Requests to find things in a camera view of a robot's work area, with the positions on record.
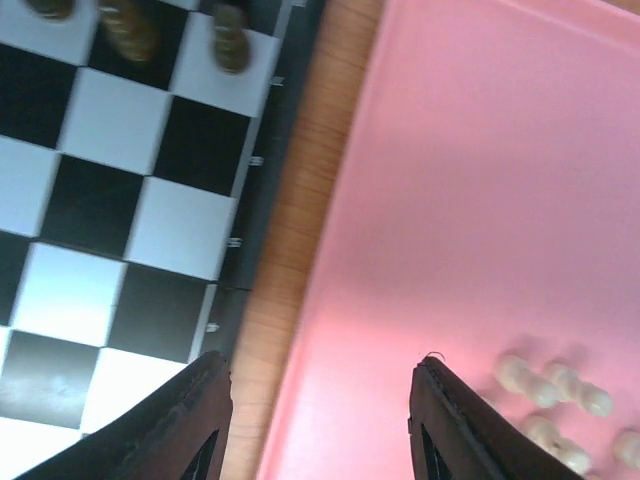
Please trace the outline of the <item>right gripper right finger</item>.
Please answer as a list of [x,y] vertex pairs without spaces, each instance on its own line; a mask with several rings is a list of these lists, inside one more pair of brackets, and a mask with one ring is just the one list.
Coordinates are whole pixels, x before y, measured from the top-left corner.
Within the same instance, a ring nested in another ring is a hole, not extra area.
[[578,479],[475,393],[439,358],[413,370],[411,457],[416,479]]

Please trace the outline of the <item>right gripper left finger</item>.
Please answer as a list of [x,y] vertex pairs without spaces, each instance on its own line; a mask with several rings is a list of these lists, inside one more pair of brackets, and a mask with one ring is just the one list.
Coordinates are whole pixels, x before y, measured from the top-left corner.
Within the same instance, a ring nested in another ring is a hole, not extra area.
[[218,479],[233,402],[230,367],[208,351],[122,416],[21,479]]

